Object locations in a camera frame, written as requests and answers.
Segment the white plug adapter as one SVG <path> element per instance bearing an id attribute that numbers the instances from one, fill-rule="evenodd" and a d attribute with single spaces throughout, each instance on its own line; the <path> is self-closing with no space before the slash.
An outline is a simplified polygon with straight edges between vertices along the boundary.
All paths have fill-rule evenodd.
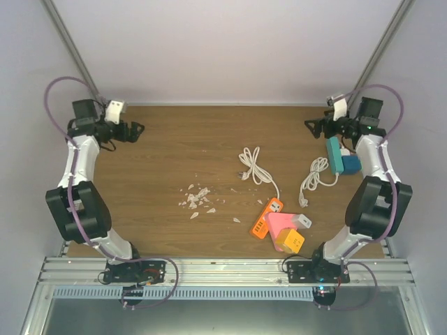
<path id="1" fill-rule="evenodd" d="M 312 226 L 312 221 L 307 218 L 304 214 L 295 214 L 291 221 L 297 230 L 310 229 Z"/>

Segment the pink triangular socket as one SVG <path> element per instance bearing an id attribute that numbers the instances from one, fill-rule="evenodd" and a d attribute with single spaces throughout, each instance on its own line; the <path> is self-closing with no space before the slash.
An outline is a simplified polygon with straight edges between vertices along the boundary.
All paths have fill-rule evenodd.
<path id="1" fill-rule="evenodd" d="M 287 214 L 281 212 L 269 212 L 265 215 L 265 222 L 268 225 L 268 231 L 270 233 L 274 249 L 278 252 L 282 252 L 283 250 L 278 247 L 275 243 L 278 235 L 284 229 L 293 229 L 297 230 L 296 219 L 297 214 Z"/>

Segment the orange power strip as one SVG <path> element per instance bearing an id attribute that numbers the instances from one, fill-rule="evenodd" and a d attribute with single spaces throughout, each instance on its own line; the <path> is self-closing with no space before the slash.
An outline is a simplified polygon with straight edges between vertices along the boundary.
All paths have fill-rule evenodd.
<path id="1" fill-rule="evenodd" d="M 258 219 L 250 229 L 250 234 L 257 239 L 264 239 L 268 233 L 268 225 L 265 220 L 266 214 L 280 212 L 284 204 L 278 198 L 272 198 L 264 207 Z"/>

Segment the yellow cube adapter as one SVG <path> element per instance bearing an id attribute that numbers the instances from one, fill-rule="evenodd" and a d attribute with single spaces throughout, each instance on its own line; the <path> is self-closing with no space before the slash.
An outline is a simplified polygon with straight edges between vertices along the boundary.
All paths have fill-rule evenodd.
<path id="1" fill-rule="evenodd" d="M 275 246 L 288 254 L 298 254 L 304 242 L 305 238 L 292 228 L 281 230 L 274 240 Z"/>

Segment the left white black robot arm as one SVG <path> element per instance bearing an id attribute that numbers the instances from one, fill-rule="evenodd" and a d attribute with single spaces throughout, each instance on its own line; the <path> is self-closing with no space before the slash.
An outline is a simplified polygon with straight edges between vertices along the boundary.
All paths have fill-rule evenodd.
<path id="1" fill-rule="evenodd" d="M 123 100 L 101 104 L 85 99 L 73 102 L 75 117 L 66 131 L 68 157 L 58 186 L 45 194 L 45 201 L 65 241 L 86 244 L 104 255 L 129 282 L 142 278 L 144 265 L 134 245 L 112 228 L 110 211 L 94 185 L 96 160 L 102 150 L 114 151 L 116 142 L 135 143 L 145 127 L 126 123 Z"/>

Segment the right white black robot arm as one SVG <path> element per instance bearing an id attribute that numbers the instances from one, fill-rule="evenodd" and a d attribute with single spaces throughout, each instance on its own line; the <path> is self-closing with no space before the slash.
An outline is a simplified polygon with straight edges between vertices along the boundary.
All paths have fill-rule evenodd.
<path id="1" fill-rule="evenodd" d="M 331 110 L 320 119 L 306 120 L 305 126 L 315 138 L 325 137 L 327 163 L 336 177 L 348 170 L 341 147 L 343 138 L 350 139 L 363 180 L 346 209 L 344 227 L 312 254 L 308 272 L 317 283 L 338 279 L 363 246 L 393 236 L 413 195 L 412 187 L 396 175 L 388 155 L 388 134 L 379 127 L 383 101 L 362 98 L 354 117 L 344 99 L 329 100 L 328 105 Z"/>

